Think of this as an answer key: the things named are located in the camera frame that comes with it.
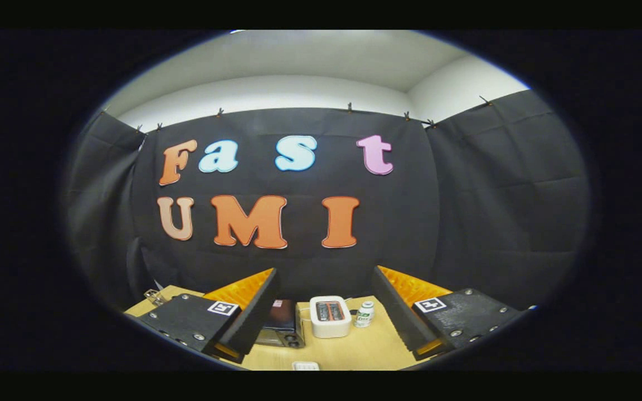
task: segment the letter m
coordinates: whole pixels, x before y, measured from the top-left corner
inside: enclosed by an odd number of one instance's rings
[[[281,210],[286,206],[286,198],[266,195],[257,200],[247,216],[237,198],[231,195],[218,195],[212,198],[212,205],[217,209],[217,236],[215,244],[234,246],[237,235],[243,246],[252,241],[258,230],[254,244],[258,248],[283,249],[287,242],[281,236]]]

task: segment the bottle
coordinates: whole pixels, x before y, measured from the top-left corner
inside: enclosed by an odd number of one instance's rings
[[[356,320],[353,322],[353,325],[356,327],[368,327],[370,326],[371,320],[373,320],[373,316],[375,316],[373,301],[365,301],[358,310],[358,313],[356,313]]]

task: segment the orange letter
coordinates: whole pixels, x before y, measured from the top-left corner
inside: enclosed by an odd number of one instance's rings
[[[163,223],[163,230],[165,230],[169,236],[180,239],[180,241],[187,241],[192,236],[192,219],[189,215],[189,208],[191,208],[193,204],[193,198],[178,198],[178,205],[180,206],[180,213],[183,218],[183,228],[178,230],[173,225],[173,199],[158,198],[160,221]]]
[[[350,248],[356,244],[352,235],[353,209],[360,204],[350,196],[332,196],[321,202],[328,209],[328,235],[321,241],[324,248]]]
[[[239,206],[237,198],[231,195],[218,195],[212,198],[212,205],[217,208],[217,236],[215,244],[234,246],[237,240],[230,229],[237,234],[243,246],[252,241],[254,232],[259,228],[254,244],[258,248],[284,249],[286,241],[281,236],[281,209],[286,206],[286,199],[281,196],[266,195],[257,200],[249,217]]]
[[[196,140],[188,140],[184,144],[179,144],[167,148],[163,154],[165,155],[165,163],[163,164],[163,177],[160,178],[160,186],[165,186],[171,183],[176,183],[180,179],[177,167],[180,170],[187,165],[188,152],[194,152],[197,148]]]

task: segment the light blue letter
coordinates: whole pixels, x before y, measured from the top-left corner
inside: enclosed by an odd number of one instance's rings
[[[206,157],[200,160],[200,171],[203,173],[212,173],[212,171],[219,171],[220,173],[229,173],[237,167],[237,142],[234,140],[219,140],[214,144],[209,145],[205,149]]]
[[[281,154],[275,163],[279,170],[301,171],[311,167],[316,156],[316,140],[307,135],[289,135],[277,142],[277,152]]]

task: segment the table surface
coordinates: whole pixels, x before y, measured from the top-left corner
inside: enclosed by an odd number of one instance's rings
[[[185,290],[173,285],[160,291],[166,299],[183,292],[203,296],[201,292]],[[375,317],[369,327],[358,328],[351,324],[350,333],[342,338],[316,338],[312,333],[308,302],[296,303],[303,320],[303,348],[284,348],[255,344],[241,364],[220,360],[248,370],[293,370],[293,362],[316,362],[321,370],[399,370],[409,368],[426,360],[417,361],[405,348],[383,305],[373,297],[347,300],[348,309],[359,309],[364,301],[372,300]],[[126,311],[129,315],[141,316],[155,308],[152,302],[143,300]]]

